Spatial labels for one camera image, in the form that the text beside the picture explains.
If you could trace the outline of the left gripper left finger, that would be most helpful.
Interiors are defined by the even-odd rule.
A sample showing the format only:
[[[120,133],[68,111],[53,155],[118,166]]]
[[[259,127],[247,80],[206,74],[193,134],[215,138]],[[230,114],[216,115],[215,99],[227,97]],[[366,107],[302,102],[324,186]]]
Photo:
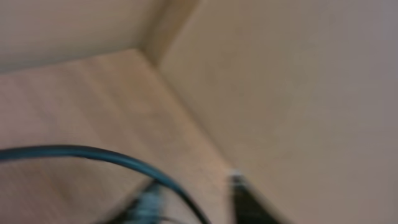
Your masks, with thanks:
[[[100,224],[160,224],[164,196],[156,180],[147,183],[119,212],[113,212]]]

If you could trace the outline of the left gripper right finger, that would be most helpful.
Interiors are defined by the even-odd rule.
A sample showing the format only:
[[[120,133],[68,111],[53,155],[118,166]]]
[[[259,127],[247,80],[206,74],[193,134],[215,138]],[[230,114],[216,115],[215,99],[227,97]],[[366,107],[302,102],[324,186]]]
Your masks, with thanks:
[[[232,170],[229,175],[229,189],[236,224],[288,224],[278,216],[251,190],[242,173]]]

